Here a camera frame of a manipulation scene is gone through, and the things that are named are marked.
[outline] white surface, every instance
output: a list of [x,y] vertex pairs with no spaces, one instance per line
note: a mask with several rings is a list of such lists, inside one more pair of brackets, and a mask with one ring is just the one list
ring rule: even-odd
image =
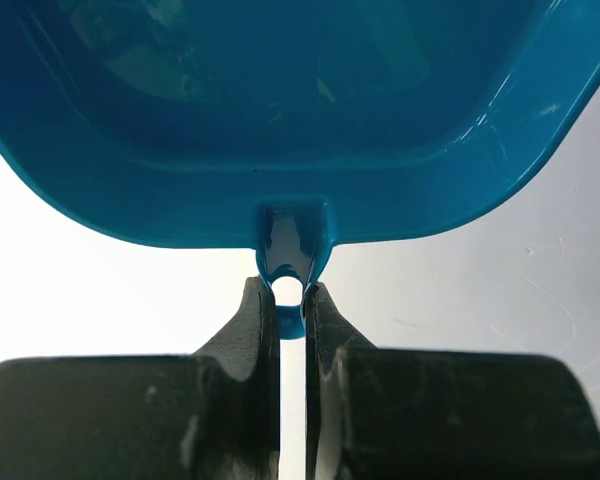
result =
[[[250,251],[157,250],[91,232],[0,158],[0,360],[191,352],[231,317],[255,273]],[[379,345],[557,356],[600,419],[600,91],[511,201],[436,237],[339,247],[322,280]],[[299,347],[285,346],[292,398],[282,415],[296,432],[282,443],[298,450],[286,452],[283,480],[304,478],[304,396],[290,380]]]

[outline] white background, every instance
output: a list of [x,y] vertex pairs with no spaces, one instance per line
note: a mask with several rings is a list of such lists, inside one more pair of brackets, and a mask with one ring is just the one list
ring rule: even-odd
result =
[[[158,250],[91,232],[0,158],[0,361],[192,352],[256,273],[250,251]],[[436,237],[338,247],[322,281],[380,346],[561,358],[600,420],[600,90],[511,201]],[[303,479],[303,343],[283,353],[281,478]]]

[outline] blue plastic tray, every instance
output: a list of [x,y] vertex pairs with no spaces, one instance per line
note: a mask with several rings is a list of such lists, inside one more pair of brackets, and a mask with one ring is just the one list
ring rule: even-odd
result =
[[18,175],[107,235],[256,249],[269,282],[493,209],[599,83],[600,0],[0,0]]

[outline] small hole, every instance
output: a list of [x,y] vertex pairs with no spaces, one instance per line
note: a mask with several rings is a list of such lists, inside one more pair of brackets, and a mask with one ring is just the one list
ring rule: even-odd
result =
[[295,278],[279,278],[271,288],[279,307],[297,307],[302,303],[302,283]]

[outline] blue plastic container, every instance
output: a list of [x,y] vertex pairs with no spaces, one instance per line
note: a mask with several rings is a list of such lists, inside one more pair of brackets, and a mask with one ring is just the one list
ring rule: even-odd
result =
[[495,208],[599,83],[600,0],[0,0],[18,175],[107,235],[256,249],[269,282]]

